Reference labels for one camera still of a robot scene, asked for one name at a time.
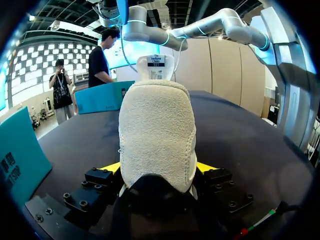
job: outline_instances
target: teal sign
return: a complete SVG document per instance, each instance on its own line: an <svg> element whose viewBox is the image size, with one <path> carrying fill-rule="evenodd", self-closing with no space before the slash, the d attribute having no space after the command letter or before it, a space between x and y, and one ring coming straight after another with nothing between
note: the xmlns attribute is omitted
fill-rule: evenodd
<svg viewBox="0 0 320 240"><path fill-rule="evenodd" d="M21 207L52 166L38 143L26 107L0 124L0 139L0 171L13 199Z"/></svg>

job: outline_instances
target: person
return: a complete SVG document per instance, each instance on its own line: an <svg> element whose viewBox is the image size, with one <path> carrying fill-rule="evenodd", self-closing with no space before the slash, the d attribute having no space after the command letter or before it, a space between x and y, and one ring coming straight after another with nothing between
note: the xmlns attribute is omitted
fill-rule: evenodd
<svg viewBox="0 0 320 240"><path fill-rule="evenodd" d="M110 27L102 34L102 42L89 55L89 88L102 84L113 83L108 67L108 61L104 54L105 49L110 49L120 37L120 31L116 27Z"/></svg>
<svg viewBox="0 0 320 240"><path fill-rule="evenodd" d="M50 77L49 88L53 87L53 107L58 124L62 124L67 120L67 116L74 116L72 107L72 99L68 89L68 85L72 82L64 67L64 60L58 59L55 63L55 74Z"/></svg>

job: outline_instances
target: teal box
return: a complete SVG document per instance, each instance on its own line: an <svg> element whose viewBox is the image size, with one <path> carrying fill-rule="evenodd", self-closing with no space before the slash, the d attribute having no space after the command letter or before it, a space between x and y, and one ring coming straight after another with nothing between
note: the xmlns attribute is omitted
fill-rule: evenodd
<svg viewBox="0 0 320 240"><path fill-rule="evenodd" d="M0 139L0 181L4 177L12 198L22 207L52 169L26 107L0 124Z"/></svg>
<svg viewBox="0 0 320 240"><path fill-rule="evenodd" d="M119 81L77 91L75 101L78 113L119 110L126 92L134 83L135 81Z"/></svg>

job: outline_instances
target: lanyard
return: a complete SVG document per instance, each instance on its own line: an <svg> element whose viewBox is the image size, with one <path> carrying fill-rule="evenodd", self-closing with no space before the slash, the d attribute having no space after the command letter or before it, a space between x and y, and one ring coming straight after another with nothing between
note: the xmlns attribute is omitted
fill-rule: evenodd
<svg viewBox="0 0 320 240"><path fill-rule="evenodd" d="M60 78L59 78L59 75L57 75L57 78L58 78L58 81L59 81L59 84L60 84L60 87L61 89L63 89L64 87L62 86L62 83L60 81Z"/></svg>

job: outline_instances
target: person with camera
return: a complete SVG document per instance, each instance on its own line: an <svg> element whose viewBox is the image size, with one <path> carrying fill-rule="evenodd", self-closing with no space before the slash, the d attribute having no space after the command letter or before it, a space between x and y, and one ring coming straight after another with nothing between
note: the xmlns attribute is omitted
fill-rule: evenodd
<svg viewBox="0 0 320 240"><path fill-rule="evenodd" d="M55 63L55 74L50 77L49 88L53 87L53 107L58 124L62 124L75 113L72 107L72 99L68 85L72 82L64 67L64 60L58 59Z"/></svg>

